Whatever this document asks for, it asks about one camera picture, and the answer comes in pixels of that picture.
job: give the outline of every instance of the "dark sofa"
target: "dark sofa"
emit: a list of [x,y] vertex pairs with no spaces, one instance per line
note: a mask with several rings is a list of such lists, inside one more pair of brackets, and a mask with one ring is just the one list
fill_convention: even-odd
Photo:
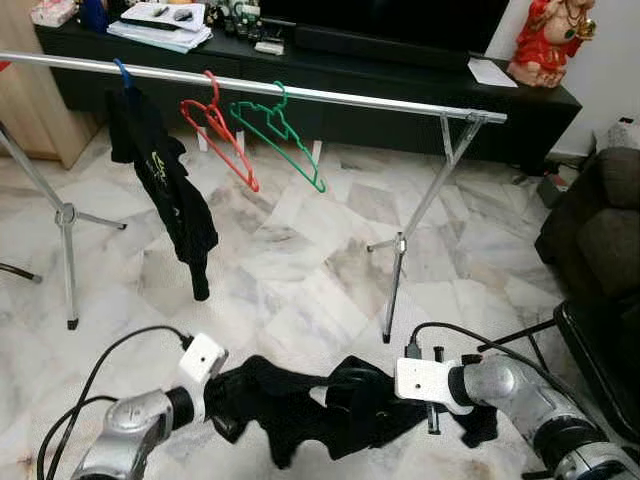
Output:
[[536,240],[574,300],[628,298],[640,290],[640,150],[609,148],[553,209]]

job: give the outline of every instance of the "tv cabinet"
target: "tv cabinet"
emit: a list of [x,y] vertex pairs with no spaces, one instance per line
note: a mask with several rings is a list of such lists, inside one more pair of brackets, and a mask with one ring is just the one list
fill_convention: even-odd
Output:
[[[506,113],[504,125],[486,125],[466,157],[521,165],[536,171],[581,109],[563,87],[554,90],[492,87],[478,84],[471,72],[451,72],[387,61],[366,60],[286,45],[285,55],[256,52],[246,41],[214,31],[214,37],[182,55],[84,30],[74,22],[58,29],[37,27],[44,53],[171,68],[211,70],[219,76],[370,95],[397,100],[469,107]],[[505,62],[497,61],[501,68]],[[112,75],[52,69],[66,105],[72,110],[104,111],[104,91],[120,88]],[[184,125],[178,102],[211,98],[211,90],[160,80],[137,79],[160,106],[169,125]],[[275,98],[222,91],[223,106],[238,99],[275,103]],[[437,118],[342,105],[290,100],[287,118],[303,138],[413,152],[440,154]],[[451,122],[454,134],[464,122]]]

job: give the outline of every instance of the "red statue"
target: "red statue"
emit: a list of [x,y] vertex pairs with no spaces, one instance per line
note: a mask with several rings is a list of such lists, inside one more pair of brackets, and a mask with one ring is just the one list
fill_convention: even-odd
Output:
[[595,0],[533,0],[507,70],[511,76],[532,87],[557,87],[567,55],[573,57],[594,36],[595,23],[587,19],[594,5]]

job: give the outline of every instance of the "floor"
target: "floor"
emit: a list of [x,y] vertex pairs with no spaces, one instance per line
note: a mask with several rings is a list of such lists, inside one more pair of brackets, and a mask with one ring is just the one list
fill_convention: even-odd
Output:
[[[511,168],[463,161],[409,241],[392,342],[381,326],[392,252],[365,246],[401,229],[442,164],[422,155],[325,145],[319,194],[271,150],[250,148],[262,189],[254,194],[187,132],[183,161],[207,199],[220,233],[209,255],[212,295],[197,303],[188,269],[179,263],[133,168],[110,161],[106,131],[73,170],[38,162],[65,201],[128,223],[125,231],[78,223],[75,251],[80,327],[66,330],[59,233],[53,212],[11,159],[0,159],[0,259],[44,276],[34,285],[0,274],[0,477],[35,478],[44,433],[77,397],[102,350],[136,328],[174,325],[205,332],[230,351],[226,368],[254,353],[291,369],[326,374],[349,354],[388,373],[408,334],[427,320],[453,322],[488,337],[550,318],[562,301],[553,273],[533,242],[548,211],[535,180],[518,186]],[[580,384],[557,334],[541,335],[551,368]],[[444,345],[449,358],[475,343],[429,331],[424,351]],[[514,347],[532,356],[526,342]],[[130,396],[169,386],[180,357],[174,339],[152,333],[120,348],[92,393]],[[58,478],[69,478],[100,430],[106,406],[83,413]],[[475,450],[459,441],[448,416],[443,434],[420,425],[383,449],[331,462],[307,442],[293,466],[271,463],[265,433],[251,425],[236,446],[210,424],[186,428],[151,456],[148,479],[480,479],[517,478],[541,465],[500,417],[497,440]]]

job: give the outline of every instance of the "clothes hanger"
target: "clothes hanger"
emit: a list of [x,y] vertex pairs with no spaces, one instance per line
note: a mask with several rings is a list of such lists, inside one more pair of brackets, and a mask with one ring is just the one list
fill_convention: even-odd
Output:
[[[236,175],[238,175],[242,179],[242,181],[244,181],[244,183],[249,186],[251,190],[257,192],[260,190],[260,185],[258,184],[258,181],[254,176],[253,167],[251,166],[249,159],[245,155],[244,149],[240,147],[233,133],[231,133],[227,128],[227,124],[224,121],[222,112],[218,108],[220,93],[218,90],[218,82],[216,81],[216,77],[209,70],[206,70],[204,74],[209,77],[209,79],[211,80],[211,86],[213,87],[213,99],[211,100],[211,103],[209,105],[203,105],[202,103],[195,100],[183,100],[182,102],[180,102],[180,113],[182,113],[182,116],[185,118],[185,120],[193,128],[195,128],[198,134],[205,139],[207,144],[216,151],[216,153],[226,162],[227,165],[229,165],[231,170],[233,170]],[[220,136],[222,140],[231,143],[236,153],[240,157],[240,160],[242,160],[242,164],[246,168],[247,173],[242,172],[235,165],[235,162],[231,160],[211,138],[209,138],[209,135],[207,135],[207,132],[204,130],[204,128],[198,125],[195,120],[191,118],[189,107],[195,107],[201,110],[205,118],[207,119],[207,123],[209,123],[209,126],[213,128],[213,130],[215,130],[218,136]]]
[[133,87],[133,78],[127,71],[127,68],[124,66],[124,64],[120,61],[119,58],[114,58],[113,62],[118,65],[118,68],[120,69],[120,73],[122,74],[122,81],[124,82],[124,88]]
[[[284,85],[282,85],[282,83],[274,82],[274,84],[282,89],[282,100],[275,107],[267,108],[264,105],[260,105],[259,103],[242,101],[242,102],[232,103],[229,106],[229,112],[231,113],[231,116],[233,118],[238,120],[241,124],[243,124],[249,130],[251,130],[253,133],[258,135],[262,140],[264,140],[269,145],[271,145],[271,147],[275,149],[280,155],[286,158],[289,161],[289,163],[293,165],[294,168],[304,178],[306,178],[309,181],[309,183],[311,183],[311,185],[313,185],[316,188],[316,190],[318,190],[320,193],[324,193],[326,192],[327,187],[324,183],[324,180],[318,178],[318,162],[313,158],[313,155],[304,146],[304,144],[300,140],[300,137],[295,132],[295,130],[291,127],[291,125],[287,123],[287,120],[284,116],[283,110],[287,106],[287,101],[288,101],[287,91],[284,88]],[[280,148],[272,140],[267,138],[267,136],[264,133],[262,133],[260,130],[258,130],[257,127],[255,127],[254,125],[249,123],[246,119],[244,119],[242,117],[243,109],[250,109],[251,111],[254,111],[254,112],[263,112],[266,115],[267,127],[269,127],[269,129],[273,133],[278,135],[283,140],[295,140],[296,145],[300,150],[302,150],[302,153],[304,153],[304,155],[307,157],[307,160],[311,164],[313,168],[313,175],[309,176],[309,174],[307,174],[305,169],[302,166],[300,166],[293,158],[291,158],[284,150],[282,150],[282,148]],[[278,125],[274,123],[274,121],[279,122],[279,124],[282,125],[283,128],[280,129]]]

